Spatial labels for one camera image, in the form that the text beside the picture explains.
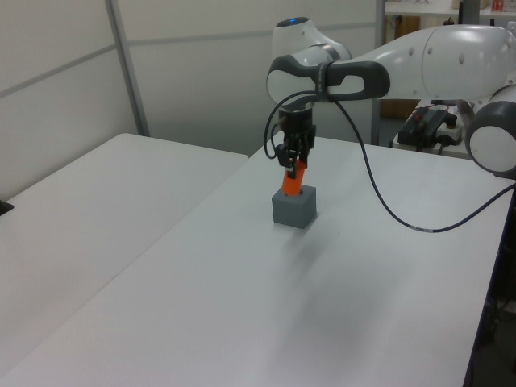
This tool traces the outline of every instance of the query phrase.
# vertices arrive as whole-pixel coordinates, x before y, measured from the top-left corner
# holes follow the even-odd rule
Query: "gray cube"
[[[297,196],[285,195],[279,189],[273,196],[273,217],[275,223],[305,228],[317,214],[315,187],[302,185]]]

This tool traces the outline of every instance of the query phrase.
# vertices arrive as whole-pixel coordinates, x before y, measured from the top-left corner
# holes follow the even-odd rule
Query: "cable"
[[[428,233],[438,233],[438,232],[445,232],[445,231],[450,231],[450,230],[453,230],[454,228],[457,228],[459,226],[462,226],[463,224],[465,224],[467,221],[471,220],[472,218],[474,218],[475,216],[477,216],[480,212],[482,212],[483,210],[485,210],[488,206],[490,206],[491,204],[493,204],[493,202],[495,202],[496,200],[499,199],[499,197],[501,197],[503,194],[506,194],[507,192],[511,191],[512,189],[516,188],[516,184],[512,184],[510,186],[508,186],[507,188],[503,189],[502,191],[500,191],[499,193],[497,193],[496,195],[494,195],[492,198],[490,198],[486,203],[484,203],[484,205],[482,205],[481,207],[479,207],[476,211],[474,211],[472,214],[470,214],[469,216],[467,216],[466,218],[462,219],[460,222],[457,222],[455,224],[452,224],[451,226],[448,226],[448,227],[443,227],[443,228],[435,228],[435,229],[431,229],[431,228],[422,228],[422,227],[416,227],[416,226],[413,226],[411,225],[410,223],[407,223],[405,222],[404,220],[401,220],[398,216],[395,215],[394,212],[391,211],[391,209],[389,208],[389,206],[387,206],[387,203],[385,203],[385,200],[384,198],[381,196],[380,194],[380,191],[378,191],[378,187],[377,187],[377,183],[374,181],[374,177],[372,176],[372,172],[371,172],[371,166],[369,165],[369,159],[368,159],[368,155],[365,151],[365,146],[364,146],[364,141],[362,140],[362,137],[360,136],[360,133],[358,132],[358,129],[356,129],[356,125],[355,123],[353,122],[352,118],[349,116],[349,114],[347,113],[346,109],[343,108],[343,106],[340,104],[339,101],[334,101],[334,104],[337,105],[337,107],[340,109],[340,111],[343,112],[344,116],[346,116],[346,119],[348,120],[349,124],[352,126],[352,129],[353,131],[355,132],[355,135],[356,135],[356,138],[358,139],[358,142],[360,144],[360,148],[362,149],[362,155],[364,156],[364,161],[365,161],[365,166],[368,170],[368,175],[369,175],[369,180],[371,181],[371,184],[372,184],[372,187],[374,188],[374,192],[377,194],[378,196],[378,199],[380,200],[382,206],[387,210],[387,212],[394,218],[396,219],[399,223],[401,223],[403,226],[405,227],[408,227],[408,228],[411,228],[412,230],[415,230],[415,231],[421,231],[421,232],[428,232]]]
[[[475,374],[473,373],[473,358],[469,361],[469,387],[473,387],[473,377]]]
[[[281,101],[278,102],[278,104],[274,107],[273,111],[271,112],[271,114],[269,115],[268,117],[268,120],[267,120],[267,124],[265,125],[265,131],[264,131],[264,150],[265,150],[265,155],[270,159],[270,160],[274,160],[276,158],[276,150],[274,150],[274,155],[270,155],[270,153],[268,153],[268,149],[267,149],[267,142],[268,142],[268,127],[270,126],[271,124],[271,121],[273,120],[273,117],[274,115],[276,114],[277,110],[283,106],[283,104],[285,102],[287,102],[288,100],[290,100],[291,98],[294,98],[294,97],[297,97],[298,95],[304,95],[304,94],[316,94],[313,90],[305,90],[305,91],[298,91],[294,94],[290,94],[288,97],[285,97],[283,98]]]

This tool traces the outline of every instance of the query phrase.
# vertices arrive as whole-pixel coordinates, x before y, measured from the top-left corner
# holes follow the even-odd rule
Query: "table surface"
[[[429,0],[429,2],[416,2],[414,0],[401,0],[400,2],[385,2],[386,15],[405,16],[457,16],[459,10],[452,8],[452,0]],[[481,18],[494,18],[516,20],[516,12],[491,11],[491,5],[480,11]]]
[[[0,218],[0,375],[246,160],[119,135],[12,198]]]
[[[420,227],[512,181],[470,160],[367,146]],[[461,386],[511,193],[442,234],[396,223],[358,144],[317,138],[318,217],[274,224],[281,168],[259,152],[7,373],[1,386]]]

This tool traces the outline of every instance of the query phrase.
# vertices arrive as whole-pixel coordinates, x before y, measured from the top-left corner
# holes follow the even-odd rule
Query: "white wall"
[[[354,56],[375,47],[376,0],[118,0],[152,137],[251,155],[273,103],[265,88],[274,26],[308,16]],[[367,142],[372,103],[346,103]],[[335,106],[316,106],[318,135],[354,140]]]
[[[2,0],[0,53],[2,200],[135,132],[103,0]]]

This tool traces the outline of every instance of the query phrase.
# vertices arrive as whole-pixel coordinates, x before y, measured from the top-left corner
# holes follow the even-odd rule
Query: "orange object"
[[[302,161],[298,160],[297,170],[296,170],[296,178],[291,179],[287,172],[283,176],[283,186],[281,190],[283,194],[289,196],[299,195],[301,192],[301,183],[303,181],[303,175],[305,174],[306,164]]]

